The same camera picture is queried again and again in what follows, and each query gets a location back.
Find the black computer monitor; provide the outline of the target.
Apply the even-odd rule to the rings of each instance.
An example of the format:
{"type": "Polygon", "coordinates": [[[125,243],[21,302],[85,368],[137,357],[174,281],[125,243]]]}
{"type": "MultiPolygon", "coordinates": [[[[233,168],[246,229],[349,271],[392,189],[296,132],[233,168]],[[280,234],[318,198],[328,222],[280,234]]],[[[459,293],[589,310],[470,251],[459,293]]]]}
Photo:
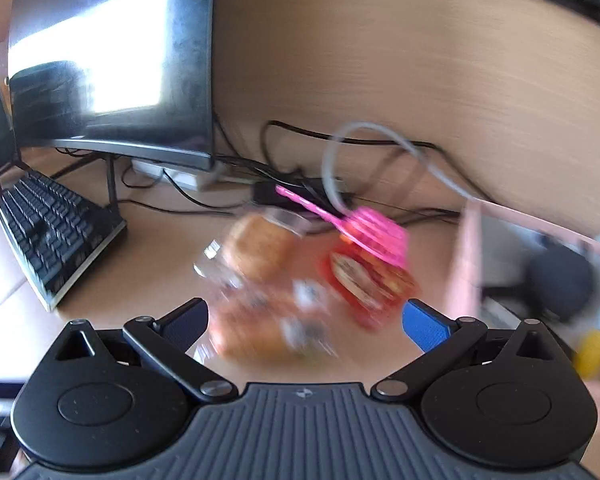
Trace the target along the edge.
{"type": "Polygon", "coordinates": [[[14,0],[12,123],[29,148],[213,165],[214,0],[14,0]]]}

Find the white power strip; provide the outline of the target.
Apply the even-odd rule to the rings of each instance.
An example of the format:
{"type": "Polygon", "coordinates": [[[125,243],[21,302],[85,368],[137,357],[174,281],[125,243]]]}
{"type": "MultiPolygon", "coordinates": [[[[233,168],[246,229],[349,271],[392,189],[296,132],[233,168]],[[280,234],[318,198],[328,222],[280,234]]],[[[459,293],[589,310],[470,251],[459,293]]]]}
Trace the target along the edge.
{"type": "Polygon", "coordinates": [[[197,170],[178,165],[160,165],[139,158],[132,158],[131,164],[136,174],[151,179],[163,180],[166,174],[180,187],[194,192],[201,192],[220,182],[226,174],[226,166],[222,162],[216,162],[209,171],[197,170]]]}

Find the red snack packet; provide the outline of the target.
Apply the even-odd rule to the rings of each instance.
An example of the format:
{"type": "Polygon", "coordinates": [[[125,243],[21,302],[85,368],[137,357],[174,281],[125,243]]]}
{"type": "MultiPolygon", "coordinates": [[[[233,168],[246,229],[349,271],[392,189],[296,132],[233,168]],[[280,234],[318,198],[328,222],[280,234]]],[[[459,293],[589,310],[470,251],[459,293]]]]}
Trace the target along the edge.
{"type": "Polygon", "coordinates": [[[380,330],[420,293],[413,275],[340,240],[317,265],[318,273],[347,305],[353,321],[366,330],[380,330]]]}

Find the black plush toy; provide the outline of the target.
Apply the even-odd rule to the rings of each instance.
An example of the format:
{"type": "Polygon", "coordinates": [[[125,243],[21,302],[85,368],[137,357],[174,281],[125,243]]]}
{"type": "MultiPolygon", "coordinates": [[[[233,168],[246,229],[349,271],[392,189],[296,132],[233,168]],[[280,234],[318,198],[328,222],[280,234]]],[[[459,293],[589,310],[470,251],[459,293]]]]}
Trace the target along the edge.
{"type": "Polygon", "coordinates": [[[588,258],[554,244],[526,262],[520,281],[483,287],[481,298],[515,299],[529,314],[567,323],[588,306],[594,285],[594,270],[588,258]]]}

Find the pink plastic toy strainer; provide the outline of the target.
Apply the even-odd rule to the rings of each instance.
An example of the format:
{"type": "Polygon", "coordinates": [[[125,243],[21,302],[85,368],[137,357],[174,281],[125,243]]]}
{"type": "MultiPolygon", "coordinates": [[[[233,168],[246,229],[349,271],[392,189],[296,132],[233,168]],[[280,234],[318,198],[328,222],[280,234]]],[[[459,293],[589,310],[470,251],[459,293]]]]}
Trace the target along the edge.
{"type": "Polygon", "coordinates": [[[375,209],[361,207],[338,218],[327,210],[311,203],[300,195],[276,185],[276,193],[306,208],[312,214],[331,223],[342,235],[357,244],[366,252],[379,258],[390,266],[405,269],[407,232],[396,222],[385,217],[375,209]]]}

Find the black power adapter brick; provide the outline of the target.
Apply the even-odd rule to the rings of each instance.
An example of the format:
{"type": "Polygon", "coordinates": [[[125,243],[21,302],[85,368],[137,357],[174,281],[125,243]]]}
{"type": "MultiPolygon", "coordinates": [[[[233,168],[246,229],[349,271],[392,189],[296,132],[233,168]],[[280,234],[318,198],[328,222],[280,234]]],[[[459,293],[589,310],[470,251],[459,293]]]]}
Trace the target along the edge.
{"type": "MultiPolygon", "coordinates": [[[[277,182],[265,180],[253,183],[251,187],[251,199],[253,203],[260,206],[278,207],[288,210],[301,210],[302,207],[296,204],[288,197],[280,195],[276,191],[277,182]]],[[[297,181],[297,186],[283,184],[283,188],[288,188],[305,200],[320,205],[325,209],[332,208],[324,190],[323,182],[320,178],[304,178],[297,181]]]]}

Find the yellow toy fruit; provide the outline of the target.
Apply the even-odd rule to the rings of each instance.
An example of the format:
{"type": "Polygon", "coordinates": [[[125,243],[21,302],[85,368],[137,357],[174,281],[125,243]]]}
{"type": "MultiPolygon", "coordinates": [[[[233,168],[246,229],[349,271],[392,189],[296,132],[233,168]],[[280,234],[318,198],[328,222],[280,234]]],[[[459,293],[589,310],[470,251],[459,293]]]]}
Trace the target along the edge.
{"type": "Polygon", "coordinates": [[[600,374],[600,330],[589,330],[585,334],[573,365],[581,378],[593,378],[600,374]]]}

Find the black keyboard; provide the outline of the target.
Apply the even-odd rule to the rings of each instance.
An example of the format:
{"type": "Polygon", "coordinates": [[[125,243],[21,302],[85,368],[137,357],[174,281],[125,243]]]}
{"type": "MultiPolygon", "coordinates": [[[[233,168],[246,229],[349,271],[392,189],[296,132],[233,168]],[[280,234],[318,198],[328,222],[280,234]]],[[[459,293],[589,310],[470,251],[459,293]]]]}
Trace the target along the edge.
{"type": "Polygon", "coordinates": [[[0,222],[47,311],[59,306],[91,264],[126,231],[120,214],[33,170],[1,192],[0,222]]]}

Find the pink cardboard box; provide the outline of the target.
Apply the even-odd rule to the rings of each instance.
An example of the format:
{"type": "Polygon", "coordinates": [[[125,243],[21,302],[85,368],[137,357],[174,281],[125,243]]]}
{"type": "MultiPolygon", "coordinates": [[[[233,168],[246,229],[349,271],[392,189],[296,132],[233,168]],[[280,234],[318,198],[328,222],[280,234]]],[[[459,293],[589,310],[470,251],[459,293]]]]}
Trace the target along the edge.
{"type": "Polygon", "coordinates": [[[570,356],[592,365],[585,383],[600,432],[600,242],[473,200],[460,215],[444,310],[498,328],[544,322],[570,356]]]}

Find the clear bread packet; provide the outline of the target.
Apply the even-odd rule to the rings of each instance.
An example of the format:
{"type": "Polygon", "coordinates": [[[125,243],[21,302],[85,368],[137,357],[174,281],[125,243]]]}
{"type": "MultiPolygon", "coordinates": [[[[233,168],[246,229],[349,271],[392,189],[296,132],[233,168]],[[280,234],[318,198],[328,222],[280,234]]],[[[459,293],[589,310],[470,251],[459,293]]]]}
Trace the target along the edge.
{"type": "Polygon", "coordinates": [[[312,280],[248,285],[210,307],[211,348],[235,362],[280,362],[336,356],[332,295],[312,280]]]}

